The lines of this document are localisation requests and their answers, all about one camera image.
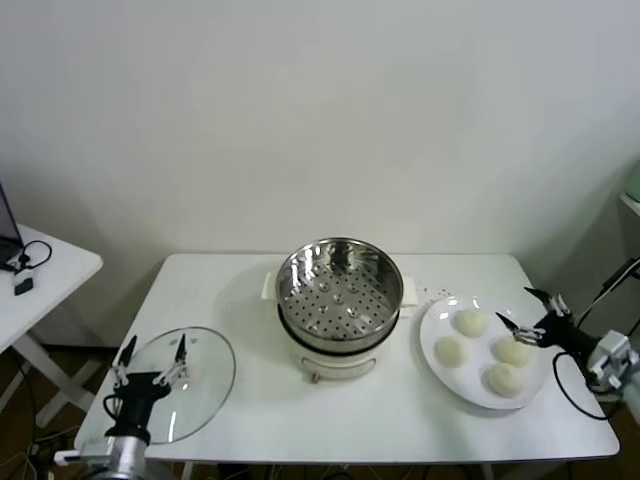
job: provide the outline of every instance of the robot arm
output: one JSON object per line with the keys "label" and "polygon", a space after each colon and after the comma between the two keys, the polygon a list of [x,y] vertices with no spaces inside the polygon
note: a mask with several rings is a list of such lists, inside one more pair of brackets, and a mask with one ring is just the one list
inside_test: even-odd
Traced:
{"label": "robot arm", "polygon": [[625,401],[640,423],[640,358],[629,339],[615,331],[602,338],[587,335],[575,326],[571,310],[561,296],[526,290],[543,303],[547,314],[533,328],[524,328],[497,313],[514,338],[527,345],[541,348],[557,345],[564,349],[576,360],[589,390]]}
{"label": "robot arm", "polygon": [[[128,373],[136,337],[122,351],[113,367],[116,375],[114,393],[105,397],[104,407],[115,424],[104,437],[89,439],[81,450],[56,452],[54,461],[60,466],[84,462],[89,468],[87,479],[144,480],[147,478],[145,451],[151,440],[147,426],[155,402],[171,393],[171,387],[186,376],[186,338],[183,335],[173,363],[163,372]],[[107,405],[109,399],[120,400],[117,412]],[[164,472],[154,472],[162,477]]]}

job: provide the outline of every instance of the floor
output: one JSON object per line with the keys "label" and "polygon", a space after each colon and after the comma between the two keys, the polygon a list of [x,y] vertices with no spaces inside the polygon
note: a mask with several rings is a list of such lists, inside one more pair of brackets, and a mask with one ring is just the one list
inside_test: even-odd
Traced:
{"label": "floor", "polygon": [[[104,362],[104,367],[99,370],[87,383],[87,388],[97,391],[102,378],[106,374],[107,365],[111,361],[109,354],[80,354],[80,353],[53,353],[52,357],[68,373],[73,374],[88,358],[96,358]],[[5,351],[0,355],[0,392],[4,391],[17,372],[16,359],[11,351]],[[42,407],[56,392],[56,389],[39,372],[33,369],[28,372],[29,384],[33,390],[35,408]],[[42,442],[38,455],[32,457],[33,463],[42,472],[49,470],[52,451],[72,448],[74,427],[79,427],[84,413],[78,408],[68,405],[55,418],[46,429],[36,429],[35,438],[63,433],[72,429],[66,435],[61,435],[49,441]],[[636,479],[640,478],[640,426],[638,426],[629,412],[621,410],[614,417],[612,424],[620,439],[620,453],[608,459],[574,462],[571,464],[571,472],[562,466],[545,477],[545,480],[589,480],[589,479]],[[25,452],[32,438],[32,409],[28,390],[28,384],[23,382],[7,407],[0,413],[0,480],[35,480],[31,468],[24,462],[24,457],[7,459],[19,452]],[[182,471],[182,465],[167,465],[176,474]],[[509,471],[514,465],[496,465],[494,472],[499,478],[501,474]],[[481,479],[479,466],[433,466],[426,472],[425,466],[376,466],[372,471],[367,466],[349,466],[345,471],[340,466],[327,465],[294,465],[268,467],[265,465],[251,466],[247,472],[240,473],[244,467],[224,466],[220,470],[216,466],[196,466],[192,478],[194,480],[230,480],[231,475],[237,480],[272,478],[273,480],[329,480],[329,479],[355,479],[355,480],[465,480]],[[56,480],[72,480],[83,478],[83,470],[79,466],[53,467],[51,472]],[[42,474],[38,478],[47,478]]]}

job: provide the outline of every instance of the stainless steel steamer basket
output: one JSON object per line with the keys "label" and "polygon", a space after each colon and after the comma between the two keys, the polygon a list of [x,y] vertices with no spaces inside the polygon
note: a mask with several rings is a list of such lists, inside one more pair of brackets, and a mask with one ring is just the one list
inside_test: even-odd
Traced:
{"label": "stainless steel steamer basket", "polygon": [[351,238],[301,247],[276,278],[283,326],[325,355],[355,355],[382,342],[396,325],[402,294],[402,276],[389,256]]}

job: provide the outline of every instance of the steamed bun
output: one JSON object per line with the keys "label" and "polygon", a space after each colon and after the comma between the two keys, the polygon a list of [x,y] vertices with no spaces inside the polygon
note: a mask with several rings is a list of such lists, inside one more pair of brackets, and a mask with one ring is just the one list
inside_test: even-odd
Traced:
{"label": "steamed bun", "polygon": [[497,363],[489,369],[488,382],[494,392],[507,398],[517,397],[524,388],[521,371],[506,363]]}
{"label": "steamed bun", "polygon": [[489,319],[484,313],[477,310],[460,310],[456,314],[455,326],[463,335],[478,338],[487,331]]}
{"label": "steamed bun", "polygon": [[503,337],[496,343],[498,360],[514,367],[524,367],[533,356],[533,347],[516,342],[513,337]]}
{"label": "steamed bun", "polygon": [[455,337],[441,337],[435,345],[436,358],[446,367],[457,368],[467,361],[467,349]]}

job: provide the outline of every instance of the small white table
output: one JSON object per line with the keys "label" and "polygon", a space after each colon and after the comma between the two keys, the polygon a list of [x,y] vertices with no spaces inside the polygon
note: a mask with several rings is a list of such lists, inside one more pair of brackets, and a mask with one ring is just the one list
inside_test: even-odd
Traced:
{"label": "small white table", "polygon": [[[60,389],[36,416],[36,424],[42,428],[67,402],[72,402],[85,411],[89,409],[94,395],[81,385],[93,375],[100,363],[90,360],[73,378],[69,378],[27,332],[100,270],[102,259],[94,253],[29,227],[20,225],[18,228],[25,244],[32,240],[42,240],[51,246],[53,254],[47,263],[34,270],[34,289],[18,297],[13,293],[13,274],[0,272],[0,352],[12,346]],[[36,263],[40,260],[40,255],[44,256],[46,252],[45,247],[34,245],[27,253],[32,256],[32,262]],[[22,375],[18,372],[0,397],[0,411],[21,381]]]}
{"label": "small white table", "polygon": [[[545,312],[523,290],[530,283],[508,255],[393,255],[425,295],[445,292],[499,299],[523,324]],[[399,320],[390,352],[356,380],[312,384],[289,358],[273,302],[261,300],[265,274],[284,255],[173,255],[124,344],[138,348],[170,329],[204,326],[232,344],[237,376],[227,403],[194,435],[152,445],[147,456],[230,463],[491,463],[614,455],[608,422],[593,421],[562,396],[552,375],[527,407],[491,412],[458,398],[434,377],[418,350],[417,318]],[[570,362],[560,375],[584,408],[601,410]],[[75,440],[102,436],[112,424],[102,398],[107,376]]]}

